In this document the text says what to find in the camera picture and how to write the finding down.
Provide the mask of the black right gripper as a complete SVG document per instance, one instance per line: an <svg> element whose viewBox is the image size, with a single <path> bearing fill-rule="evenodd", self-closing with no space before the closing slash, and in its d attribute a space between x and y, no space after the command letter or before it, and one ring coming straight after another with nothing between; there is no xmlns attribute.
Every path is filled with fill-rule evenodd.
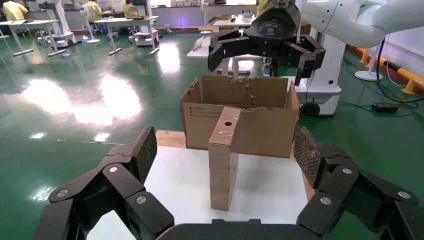
<svg viewBox="0 0 424 240"><path fill-rule="evenodd" d="M210 37L208 70L213 72L223 59L246 54L276 58L296 67L294 85L299 86L322 66L326 50L310 35L301 34L297 41L301 13L294 1L260 1L256 13L243 36L229 29Z"/></svg>

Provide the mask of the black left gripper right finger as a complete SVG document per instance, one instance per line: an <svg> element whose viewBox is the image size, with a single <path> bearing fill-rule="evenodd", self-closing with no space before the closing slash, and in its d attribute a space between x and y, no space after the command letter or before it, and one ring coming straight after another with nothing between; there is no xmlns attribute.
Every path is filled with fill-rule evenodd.
<svg viewBox="0 0 424 240"><path fill-rule="evenodd" d="M411 191L364 170L344 149L319 142L304 126L295 131L293 155L314 190L298 226L325 240L347 212L380 240L423 239L424 209Z"/></svg>

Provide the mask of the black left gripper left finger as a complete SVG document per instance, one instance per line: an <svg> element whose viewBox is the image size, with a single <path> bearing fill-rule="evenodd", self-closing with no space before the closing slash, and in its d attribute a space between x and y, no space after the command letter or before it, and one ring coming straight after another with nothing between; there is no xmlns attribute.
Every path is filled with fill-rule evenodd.
<svg viewBox="0 0 424 240"><path fill-rule="evenodd" d="M157 155L155 129L113 147L97 167L49 195L35 240L85 240L101 217L115 212L137 240L155 240L175 224L174 216L146 190Z"/></svg>

